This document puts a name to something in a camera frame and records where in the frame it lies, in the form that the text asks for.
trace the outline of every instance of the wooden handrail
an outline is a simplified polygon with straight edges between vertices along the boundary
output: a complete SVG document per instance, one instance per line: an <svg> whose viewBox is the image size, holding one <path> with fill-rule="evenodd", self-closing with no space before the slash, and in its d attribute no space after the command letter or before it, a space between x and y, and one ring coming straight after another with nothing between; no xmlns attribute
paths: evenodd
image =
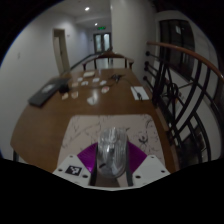
<svg viewBox="0 0 224 224"><path fill-rule="evenodd" d="M203 62L208 68L210 68L224 83L224 76L223 74L219 71L219 69L212 64L209 60L207 60L206 58L204 58L203 56L195 53L194 51L188 50L186 48L183 47L178 47L172 44L167 44L167 43L159 43L159 42L152 42L152 41L147 41L146 42L147 45L155 45L155 46L160 46L160 47L166 47L166 48L170 48L176 51L181 51L185 54L188 54L196 59L198 59L199 61Z"/></svg>

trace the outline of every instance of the paper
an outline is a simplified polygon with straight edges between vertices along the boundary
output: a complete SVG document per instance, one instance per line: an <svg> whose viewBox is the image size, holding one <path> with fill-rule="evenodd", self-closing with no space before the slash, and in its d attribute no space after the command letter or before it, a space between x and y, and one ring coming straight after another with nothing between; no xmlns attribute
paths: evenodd
<svg viewBox="0 0 224 224"><path fill-rule="evenodd" d="M142 100L149 100L149 97L142 86L134 86L134 88L135 89L133 89L133 87L131 87L131 91L132 91L132 94L133 94L135 100L139 100L136 92L141 94Z"/></svg>
<svg viewBox="0 0 224 224"><path fill-rule="evenodd" d="M85 72L83 77L92 77L95 75L95 72Z"/></svg>
<svg viewBox="0 0 224 224"><path fill-rule="evenodd" d="M68 93L65 93L63 96L62 96L62 100L66 100L68 99Z"/></svg>
<svg viewBox="0 0 224 224"><path fill-rule="evenodd" d="M82 82L81 86L87 86L88 84L89 84L88 81L84 81L84 82Z"/></svg>
<svg viewBox="0 0 224 224"><path fill-rule="evenodd" d="M73 99L78 98L78 96L79 96L79 93L78 93L78 92L74 92L74 93L71 94L71 97L72 97Z"/></svg>
<svg viewBox="0 0 224 224"><path fill-rule="evenodd" d="M103 86L103 85L105 85L106 83L107 83L107 81L103 80L103 81L100 83L100 85Z"/></svg>
<svg viewBox="0 0 224 224"><path fill-rule="evenodd" d="M77 87L78 85L79 85L78 82L74 82L74 83L72 83L72 87Z"/></svg>
<svg viewBox="0 0 224 224"><path fill-rule="evenodd" d="M90 97L90 98L87 99L87 102L88 102L91 106L93 106L93 105L96 104L96 99L95 99L94 96L92 96L92 97Z"/></svg>
<svg viewBox="0 0 224 224"><path fill-rule="evenodd" d="M105 87L102 88L101 92L102 93L107 93L109 90L110 90L110 87L105 86Z"/></svg>
<svg viewBox="0 0 224 224"><path fill-rule="evenodd" d="M100 81L100 78L93 79L93 82L99 82L99 81Z"/></svg>
<svg viewBox="0 0 224 224"><path fill-rule="evenodd" d="M82 82L83 78L78 78L78 82Z"/></svg>

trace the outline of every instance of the ceiling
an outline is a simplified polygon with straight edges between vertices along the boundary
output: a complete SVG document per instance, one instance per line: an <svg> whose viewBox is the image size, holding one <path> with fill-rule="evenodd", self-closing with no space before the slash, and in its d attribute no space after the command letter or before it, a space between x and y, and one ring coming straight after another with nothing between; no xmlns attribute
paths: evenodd
<svg viewBox="0 0 224 224"><path fill-rule="evenodd" d="M51 9L51 12L65 13L73 16L76 23L85 28L111 25L110 0L65 0Z"/></svg>

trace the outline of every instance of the notebook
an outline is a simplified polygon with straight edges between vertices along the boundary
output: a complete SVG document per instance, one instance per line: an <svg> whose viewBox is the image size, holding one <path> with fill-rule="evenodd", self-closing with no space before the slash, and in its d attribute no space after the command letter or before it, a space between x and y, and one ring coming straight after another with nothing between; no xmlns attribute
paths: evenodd
<svg viewBox="0 0 224 224"><path fill-rule="evenodd" d="M88 78L88 77L93 77L95 75L95 72L85 72L83 77Z"/></svg>

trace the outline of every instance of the dining table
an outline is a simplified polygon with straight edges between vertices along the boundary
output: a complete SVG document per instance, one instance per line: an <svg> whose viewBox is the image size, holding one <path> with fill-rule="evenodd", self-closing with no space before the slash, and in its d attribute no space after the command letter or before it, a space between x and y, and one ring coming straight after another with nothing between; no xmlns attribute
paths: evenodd
<svg viewBox="0 0 224 224"><path fill-rule="evenodd" d="M94 72L94 75L83 77L85 72ZM113 75L120 75L121 78L116 81L111 78ZM68 82L70 91L67 98L63 98L64 94L57 91L42 107L27 104L17 121L11 138L11 146L25 162L53 173L58 166L69 121L76 115L147 114L155 123L166 169L170 173L175 172L167 134L155 106L151 99L136 100L133 96L131 87L142 85L131 69L113 68L70 72L65 77L70 78ZM100 85L102 80L106 81L106 84ZM109 91L102 93L103 86L109 87ZM73 93L78 93L75 99L71 97ZM87 101L90 97L94 97L93 105Z"/></svg>

